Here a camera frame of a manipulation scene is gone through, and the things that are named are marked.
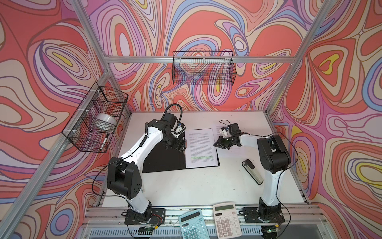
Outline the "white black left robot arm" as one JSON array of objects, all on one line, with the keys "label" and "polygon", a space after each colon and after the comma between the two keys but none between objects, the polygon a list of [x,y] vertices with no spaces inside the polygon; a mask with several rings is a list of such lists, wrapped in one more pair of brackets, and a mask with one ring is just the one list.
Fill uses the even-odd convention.
[{"label": "white black left robot arm", "polygon": [[145,133],[121,157],[113,157],[107,165],[107,188],[128,203],[126,218],[137,223],[150,223],[152,204],[142,192],[141,167],[149,153],[159,143],[165,148],[184,152],[186,149],[184,124],[173,114],[165,113],[161,119],[145,124]]}]

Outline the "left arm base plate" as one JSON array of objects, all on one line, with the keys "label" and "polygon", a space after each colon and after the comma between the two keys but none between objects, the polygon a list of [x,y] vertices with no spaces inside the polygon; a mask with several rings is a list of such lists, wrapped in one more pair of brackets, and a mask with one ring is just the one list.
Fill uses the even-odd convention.
[{"label": "left arm base plate", "polygon": [[128,209],[126,212],[122,212],[121,215],[125,218],[124,223],[126,225],[160,226],[165,223],[166,209],[148,208],[143,214]]}]

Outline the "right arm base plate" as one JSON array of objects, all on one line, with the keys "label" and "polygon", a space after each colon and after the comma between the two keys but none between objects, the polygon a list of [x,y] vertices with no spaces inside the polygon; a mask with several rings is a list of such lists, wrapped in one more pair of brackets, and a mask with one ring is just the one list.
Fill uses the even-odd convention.
[{"label": "right arm base plate", "polygon": [[275,223],[283,224],[285,222],[281,207],[244,207],[239,211],[244,216],[246,223]]}]

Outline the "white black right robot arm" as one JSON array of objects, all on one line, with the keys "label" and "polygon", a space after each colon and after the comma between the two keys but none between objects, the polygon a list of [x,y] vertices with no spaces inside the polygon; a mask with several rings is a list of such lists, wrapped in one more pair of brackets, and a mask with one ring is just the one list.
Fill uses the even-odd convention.
[{"label": "white black right robot arm", "polygon": [[265,137],[250,133],[237,133],[229,137],[219,136],[213,146],[221,149],[230,149],[232,146],[249,146],[258,149],[260,162],[265,170],[264,189],[257,211],[258,219],[264,223],[272,220],[279,224],[284,223],[279,186],[283,173],[288,170],[291,158],[281,137],[276,134]]}]

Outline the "blue folder with black inside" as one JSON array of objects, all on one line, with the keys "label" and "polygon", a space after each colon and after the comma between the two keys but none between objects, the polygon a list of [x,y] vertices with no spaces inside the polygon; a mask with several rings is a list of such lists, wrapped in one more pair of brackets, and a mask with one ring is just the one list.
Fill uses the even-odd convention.
[{"label": "blue folder with black inside", "polygon": [[159,143],[146,157],[142,172],[153,173],[183,169],[191,169],[186,168],[185,151],[166,148],[163,143]]}]

